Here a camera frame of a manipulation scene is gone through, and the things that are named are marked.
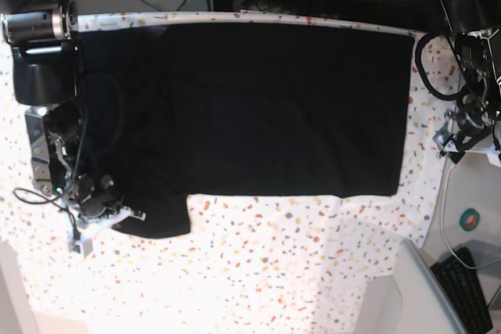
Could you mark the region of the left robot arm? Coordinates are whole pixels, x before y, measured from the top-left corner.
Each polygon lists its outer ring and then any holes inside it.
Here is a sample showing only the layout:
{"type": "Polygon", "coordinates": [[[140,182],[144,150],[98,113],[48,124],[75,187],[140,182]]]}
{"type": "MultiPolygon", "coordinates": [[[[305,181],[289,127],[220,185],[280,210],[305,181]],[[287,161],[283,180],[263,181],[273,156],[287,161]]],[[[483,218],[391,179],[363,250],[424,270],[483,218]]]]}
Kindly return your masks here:
{"type": "Polygon", "coordinates": [[[452,102],[434,142],[439,156],[454,162],[465,153],[483,154],[500,165],[500,0],[435,0],[442,13],[440,36],[445,38],[463,77],[459,91],[444,94],[428,78],[422,63],[424,48],[437,36],[424,35],[416,45],[415,64],[427,90],[452,102]]]}

